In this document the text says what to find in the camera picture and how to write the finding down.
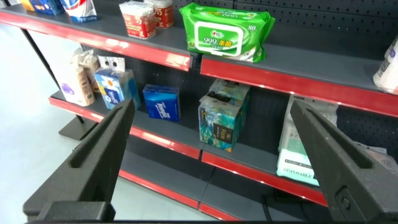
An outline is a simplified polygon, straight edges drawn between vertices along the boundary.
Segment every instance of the pegboard back panel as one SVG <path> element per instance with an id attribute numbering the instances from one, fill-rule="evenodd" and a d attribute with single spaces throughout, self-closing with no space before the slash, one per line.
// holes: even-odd
<path id="1" fill-rule="evenodd" d="M 398 1 L 395 0 L 237 0 L 237 2 L 286 9 L 398 18 Z"/>
<path id="2" fill-rule="evenodd" d="M 197 3 L 201 6 L 222 7 L 226 9 L 233 8 L 233 0 L 174 0 L 174 9 L 184 7 L 191 2 Z"/>
<path id="3" fill-rule="evenodd" d="M 195 2 L 201 6 L 222 7 L 225 9 L 233 9 L 233 0 L 174 0 L 174 26 L 184 28 L 181 13 L 178 11 L 181 7 Z"/>
<path id="4" fill-rule="evenodd" d="M 381 37 L 386 39 L 386 41 L 391 41 L 398 34 L 398 19 L 391 17 L 364 16 L 360 14 L 244 3 L 237 3 L 236 9 L 268 11 L 276 18 L 277 23 L 289 26 L 371 35 Z"/>
<path id="5" fill-rule="evenodd" d="M 84 50 L 92 49 L 83 46 Z M 197 108 L 199 99 L 208 93 L 214 78 L 198 72 L 184 72 L 136 58 L 125 57 L 105 50 L 95 49 L 102 56 L 124 57 L 126 68 L 134 71 L 142 102 L 142 89 L 146 84 L 167 85 L 180 89 L 182 116 L 188 116 L 183 126 L 198 129 Z M 248 118 L 238 142 L 278 154 L 277 147 L 282 132 L 284 115 L 290 95 L 265 88 L 251 87 Z M 337 127 L 354 141 L 387 148 L 388 154 L 398 161 L 398 119 L 340 106 L 337 110 Z"/>

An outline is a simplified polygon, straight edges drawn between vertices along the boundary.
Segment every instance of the floral tissue box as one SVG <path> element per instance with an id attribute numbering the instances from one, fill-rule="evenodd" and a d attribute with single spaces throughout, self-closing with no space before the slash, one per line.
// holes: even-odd
<path id="1" fill-rule="evenodd" d="M 235 106 L 242 106 L 248 101 L 250 86 L 217 78 L 210 86 L 209 92 L 223 97 L 225 102 Z"/>
<path id="2" fill-rule="evenodd" d="M 131 69 L 127 69 L 125 72 L 117 72 L 110 68 L 99 68 L 95 72 L 95 79 L 108 109 L 114 108 L 126 98 L 132 98 L 136 109 L 141 106 L 136 81 Z"/>
<path id="3" fill-rule="evenodd" d="M 200 140 L 231 152 L 243 126 L 242 106 L 231 105 L 208 95 L 200 99 Z"/>

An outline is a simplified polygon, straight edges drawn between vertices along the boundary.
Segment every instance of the plastic packaging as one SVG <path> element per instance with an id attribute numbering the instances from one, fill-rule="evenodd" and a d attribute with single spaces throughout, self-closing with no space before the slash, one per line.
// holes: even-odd
<path id="1" fill-rule="evenodd" d="M 295 95 L 290 96 L 287 104 L 284 126 L 279 143 L 280 153 L 276 174 L 319 186 L 299 133 L 294 125 L 293 118 L 290 115 L 290 109 L 294 100 L 310 104 L 334 125 L 337 122 L 336 110 L 338 105 Z"/>
<path id="2" fill-rule="evenodd" d="M 383 165 L 387 170 L 389 170 L 392 174 L 398 176 L 398 164 L 396 160 L 387 155 L 387 149 L 381 147 L 372 147 L 366 146 L 364 144 L 356 142 L 359 147 L 365 149 L 365 151 L 373 157 L 373 159 L 377 160 L 381 165 Z"/>
<path id="3" fill-rule="evenodd" d="M 200 140 L 231 152 L 246 120 L 250 86 L 217 79 L 200 99 Z"/>
<path id="4" fill-rule="evenodd" d="M 74 22 L 98 20 L 93 0 L 61 0 L 61 3 Z"/>
<path id="5" fill-rule="evenodd" d="M 28 11 L 50 15 L 59 15 L 65 12 L 60 0 L 21 0 L 22 6 Z"/>
<path id="6" fill-rule="evenodd" d="M 106 107 L 112 109 L 124 99 L 132 98 L 138 109 L 141 100 L 136 81 L 132 70 L 124 68 L 124 58 L 98 56 L 98 60 L 101 67 L 95 72 L 95 79 Z"/>
<path id="7" fill-rule="evenodd" d="M 275 18 L 268 12 L 238 11 L 191 3 L 180 8 L 188 50 L 259 62 L 265 58 L 262 43 Z"/>
<path id="8" fill-rule="evenodd" d="M 386 59 L 373 75 L 374 84 L 387 93 L 398 95 L 398 56 L 397 39 L 386 52 Z"/>
<path id="9" fill-rule="evenodd" d="M 81 48 L 75 50 L 71 63 L 77 63 L 85 69 L 87 79 L 91 85 L 94 92 L 99 93 L 100 89 L 95 80 L 94 73 L 99 69 L 100 63 L 98 62 L 98 57 L 94 55 L 93 50 L 87 50 L 83 52 Z"/>
<path id="10" fill-rule="evenodd" d="M 169 28 L 174 24 L 173 0 L 144 0 L 152 3 L 156 10 L 156 26 Z"/>
<path id="11" fill-rule="evenodd" d="M 147 84 L 142 92 L 149 117 L 180 121 L 180 95 L 178 88 Z"/>
<path id="12" fill-rule="evenodd" d="M 393 54 L 395 54 L 395 52 L 397 51 L 397 41 L 398 41 L 398 35 L 395 37 L 395 39 L 392 41 L 392 44 L 390 45 L 390 47 L 384 53 L 384 59 L 387 59 L 388 55 L 392 51 L 394 51 Z"/>
<path id="13" fill-rule="evenodd" d="M 148 39 L 156 34 L 155 9 L 152 3 L 129 1 L 119 6 L 130 36 Z"/>

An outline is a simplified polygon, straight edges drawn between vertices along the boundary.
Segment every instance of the black cable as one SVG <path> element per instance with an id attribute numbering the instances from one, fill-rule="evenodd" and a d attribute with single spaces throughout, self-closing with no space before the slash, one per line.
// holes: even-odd
<path id="1" fill-rule="evenodd" d="M 269 210 L 268 210 L 267 197 L 263 196 L 262 201 L 263 201 L 262 209 L 264 210 L 264 214 L 266 215 L 267 221 L 272 222 L 271 214 L 269 213 Z"/>

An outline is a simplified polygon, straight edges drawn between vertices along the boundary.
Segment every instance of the white floor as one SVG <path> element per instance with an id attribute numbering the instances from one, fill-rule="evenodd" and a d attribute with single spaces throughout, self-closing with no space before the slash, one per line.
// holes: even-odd
<path id="1" fill-rule="evenodd" d="M 49 61 L 64 60 L 76 43 L 33 34 Z M 58 131 L 73 115 L 50 106 L 57 91 L 22 32 L 0 24 L 0 223 L 24 223 L 22 204 L 78 144 Z M 215 220 L 127 180 L 112 204 L 118 220 Z"/>

